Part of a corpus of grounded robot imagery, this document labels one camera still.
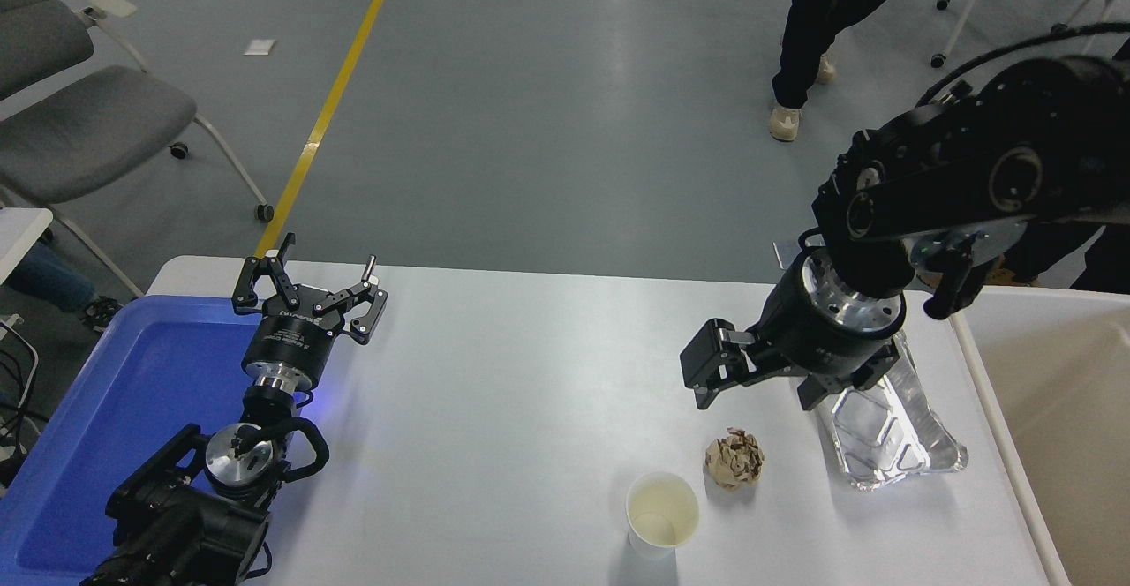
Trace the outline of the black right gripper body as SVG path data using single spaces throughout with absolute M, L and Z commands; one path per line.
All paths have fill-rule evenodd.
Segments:
M 831 264 L 792 264 L 756 325 L 763 341 L 803 371 L 847 371 L 899 333 L 899 296 L 869 297 Z

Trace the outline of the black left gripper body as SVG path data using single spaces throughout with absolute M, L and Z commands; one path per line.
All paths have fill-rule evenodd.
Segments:
M 342 331 L 341 312 L 315 316 L 308 301 L 290 311 L 277 294 L 263 305 L 242 368 L 254 378 L 287 371 L 298 376 L 299 384 L 319 384 L 334 338 Z

